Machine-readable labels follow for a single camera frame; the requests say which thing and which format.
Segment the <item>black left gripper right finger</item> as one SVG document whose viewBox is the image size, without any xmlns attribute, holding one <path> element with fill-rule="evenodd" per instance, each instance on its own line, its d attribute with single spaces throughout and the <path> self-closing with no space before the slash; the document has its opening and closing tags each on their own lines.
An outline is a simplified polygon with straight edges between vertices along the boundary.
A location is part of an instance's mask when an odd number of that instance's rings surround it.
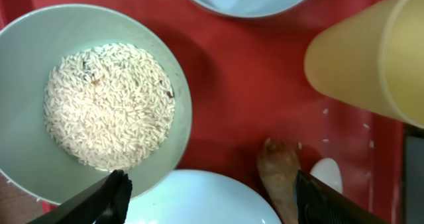
<svg viewBox="0 0 424 224">
<path fill-rule="evenodd" d="M 295 179 L 299 224 L 387 224 L 311 174 Z"/>
</svg>

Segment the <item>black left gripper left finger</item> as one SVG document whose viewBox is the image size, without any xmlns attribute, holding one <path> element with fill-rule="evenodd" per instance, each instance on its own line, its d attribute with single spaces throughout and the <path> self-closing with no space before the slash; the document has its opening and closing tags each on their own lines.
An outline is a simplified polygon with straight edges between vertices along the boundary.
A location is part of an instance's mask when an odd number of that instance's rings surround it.
<svg viewBox="0 0 424 224">
<path fill-rule="evenodd" d="M 30 224 L 123 224 L 133 189 L 127 173 L 114 170 Z"/>
</svg>

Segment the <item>green bowl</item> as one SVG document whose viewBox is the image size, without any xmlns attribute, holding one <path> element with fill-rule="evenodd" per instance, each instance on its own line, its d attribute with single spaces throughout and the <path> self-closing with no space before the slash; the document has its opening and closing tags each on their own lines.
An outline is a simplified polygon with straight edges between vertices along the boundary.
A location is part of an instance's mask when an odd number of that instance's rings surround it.
<svg viewBox="0 0 424 224">
<path fill-rule="evenodd" d="M 1 31 L 1 173 L 28 194 L 60 205 L 103 179 L 58 147 L 44 125 L 44 88 L 63 56 L 110 42 L 148 51 L 168 74 L 176 114 L 163 145 L 129 170 L 132 196 L 161 182 L 178 164 L 192 125 L 184 72 L 170 49 L 147 27 L 112 9 L 62 4 L 37 9 Z"/>
</svg>

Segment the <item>white rice pile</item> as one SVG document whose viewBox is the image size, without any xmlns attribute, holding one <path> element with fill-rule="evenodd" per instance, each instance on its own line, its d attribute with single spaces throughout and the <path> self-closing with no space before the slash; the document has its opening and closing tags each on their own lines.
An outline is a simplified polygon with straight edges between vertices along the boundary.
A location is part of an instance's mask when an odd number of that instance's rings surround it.
<svg viewBox="0 0 424 224">
<path fill-rule="evenodd" d="M 148 158 L 168 138 L 176 109 L 164 69 L 132 44 L 63 57 L 44 91 L 47 133 L 78 162 L 102 171 Z"/>
</svg>

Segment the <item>yellow plastic cup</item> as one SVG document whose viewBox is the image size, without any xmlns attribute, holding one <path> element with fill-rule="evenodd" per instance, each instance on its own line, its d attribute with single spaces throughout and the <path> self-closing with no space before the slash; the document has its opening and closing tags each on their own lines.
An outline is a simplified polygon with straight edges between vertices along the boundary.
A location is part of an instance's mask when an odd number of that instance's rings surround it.
<svg viewBox="0 0 424 224">
<path fill-rule="evenodd" d="M 423 0 L 383 0 L 324 30 L 305 54 L 320 93 L 423 126 Z"/>
</svg>

